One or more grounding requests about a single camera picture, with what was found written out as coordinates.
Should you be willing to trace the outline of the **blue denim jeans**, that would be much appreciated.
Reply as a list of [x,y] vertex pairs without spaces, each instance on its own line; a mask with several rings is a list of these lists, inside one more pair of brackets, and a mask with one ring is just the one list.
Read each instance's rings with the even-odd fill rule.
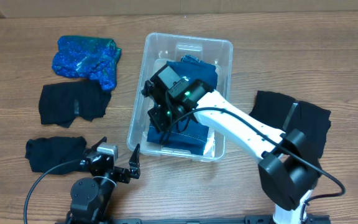
[[[167,62],[166,64],[171,66],[179,76],[190,81],[190,89],[185,92],[185,103],[190,107],[190,111],[197,107],[196,102],[205,93],[213,91],[217,87],[218,74],[214,65],[205,63],[191,55],[183,56],[179,62]],[[147,141],[165,147],[187,150],[202,156],[208,131],[209,128],[197,122],[192,114],[189,116],[184,114],[162,133],[156,132],[156,129],[150,124]]]

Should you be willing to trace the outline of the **black ribbed garment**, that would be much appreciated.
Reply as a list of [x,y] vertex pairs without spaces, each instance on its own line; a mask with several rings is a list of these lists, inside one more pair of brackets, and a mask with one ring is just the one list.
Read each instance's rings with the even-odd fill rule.
[[297,129],[305,134],[312,151],[322,157],[331,127],[329,110],[306,101],[272,91],[258,91],[249,116],[270,127],[290,133]]

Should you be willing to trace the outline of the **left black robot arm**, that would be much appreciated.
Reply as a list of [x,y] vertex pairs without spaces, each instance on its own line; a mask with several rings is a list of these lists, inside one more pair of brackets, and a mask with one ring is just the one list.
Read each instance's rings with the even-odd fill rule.
[[91,177],[76,181],[70,191],[71,204],[65,223],[114,223],[106,215],[113,190],[117,183],[128,184],[140,177],[140,145],[136,145],[129,167],[115,165],[118,147],[102,138],[84,151],[80,166],[90,172]]

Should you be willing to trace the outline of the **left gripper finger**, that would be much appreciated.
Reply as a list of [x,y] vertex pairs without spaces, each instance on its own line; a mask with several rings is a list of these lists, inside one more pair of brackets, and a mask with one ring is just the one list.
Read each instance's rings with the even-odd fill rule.
[[104,142],[106,142],[106,141],[107,141],[107,137],[105,136],[105,137],[103,137],[100,141],[98,141],[95,145],[93,145],[93,146],[91,147],[91,150],[92,150],[92,151],[96,151],[97,148],[98,148],[102,143],[104,143]]
[[129,172],[132,179],[140,177],[140,144],[137,144],[129,159]]

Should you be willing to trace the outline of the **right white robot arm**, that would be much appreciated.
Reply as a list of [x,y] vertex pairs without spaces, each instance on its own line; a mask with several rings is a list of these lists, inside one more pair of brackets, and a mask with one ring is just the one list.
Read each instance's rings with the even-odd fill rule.
[[155,105],[150,122],[168,140],[177,123],[190,118],[235,142],[253,158],[265,194],[275,203],[274,223],[306,223],[306,204],[321,174],[318,154],[305,134],[270,127],[230,104],[208,82],[179,76],[164,65],[141,91]]

